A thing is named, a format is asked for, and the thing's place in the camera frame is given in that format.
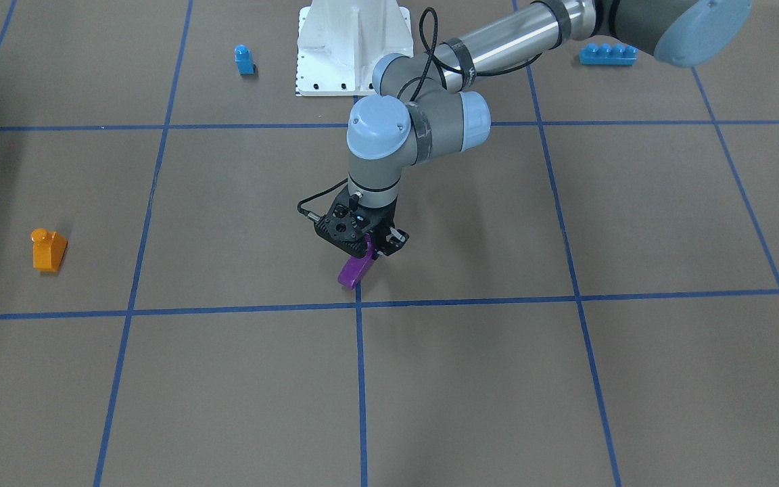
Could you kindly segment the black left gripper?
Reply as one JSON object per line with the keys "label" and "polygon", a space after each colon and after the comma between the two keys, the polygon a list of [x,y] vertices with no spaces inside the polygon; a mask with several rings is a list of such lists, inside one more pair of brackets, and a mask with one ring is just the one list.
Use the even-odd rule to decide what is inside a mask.
{"label": "black left gripper", "polygon": [[394,216],[398,198],[394,198],[387,206],[369,208],[358,201],[358,205],[352,203],[350,192],[343,188],[333,200],[333,215],[343,218],[347,214],[355,216],[360,227],[371,235],[373,246],[371,258],[376,261],[379,256],[391,256],[401,250],[407,243],[409,234],[398,230],[394,224]]}

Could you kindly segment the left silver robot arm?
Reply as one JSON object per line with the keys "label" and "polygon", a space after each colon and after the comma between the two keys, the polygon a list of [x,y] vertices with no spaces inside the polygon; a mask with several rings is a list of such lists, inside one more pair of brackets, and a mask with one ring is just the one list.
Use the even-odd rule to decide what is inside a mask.
{"label": "left silver robot arm", "polygon": [[476,81],[523,70],[568,41],[622,41],[656,61],[692,68],[744,26],[751,1],[533,1],[464,36],[433,38],[416,56],[388,53],[374,95],[350,111],[348,176],[315,232],[353,258],[389,256],[408,235],[394,225],[403,169],[479,147],[492,125]]}

